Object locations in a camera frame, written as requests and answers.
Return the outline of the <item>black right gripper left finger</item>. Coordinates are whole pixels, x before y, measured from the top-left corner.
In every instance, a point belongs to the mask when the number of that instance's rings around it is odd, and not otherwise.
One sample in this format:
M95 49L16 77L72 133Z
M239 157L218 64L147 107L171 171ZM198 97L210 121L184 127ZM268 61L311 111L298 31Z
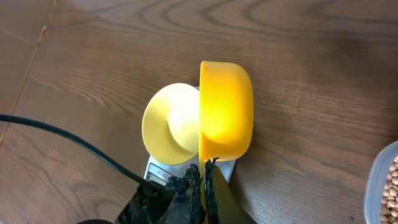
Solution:
M161 224L201 224L205 221L205 209L201 204L200 171L191 164L183 177L169 177L165 185L173 190L173 199L158 223Z

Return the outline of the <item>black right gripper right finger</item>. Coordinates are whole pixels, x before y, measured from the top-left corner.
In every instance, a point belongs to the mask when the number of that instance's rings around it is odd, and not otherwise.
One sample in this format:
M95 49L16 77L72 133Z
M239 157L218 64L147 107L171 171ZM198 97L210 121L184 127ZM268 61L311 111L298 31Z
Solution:
M235 200L220 168L218 157L205 163L205 201L210 224L256 224Z

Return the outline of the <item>yellow plastic measuring scoop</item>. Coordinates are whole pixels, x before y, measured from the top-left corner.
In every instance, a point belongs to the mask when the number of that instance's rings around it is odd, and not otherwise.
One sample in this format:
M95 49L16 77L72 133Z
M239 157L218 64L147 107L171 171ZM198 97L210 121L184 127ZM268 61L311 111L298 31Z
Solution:
M233 161L248 150L254 97L248 73L236 63L203 61L200 67L199 160Z

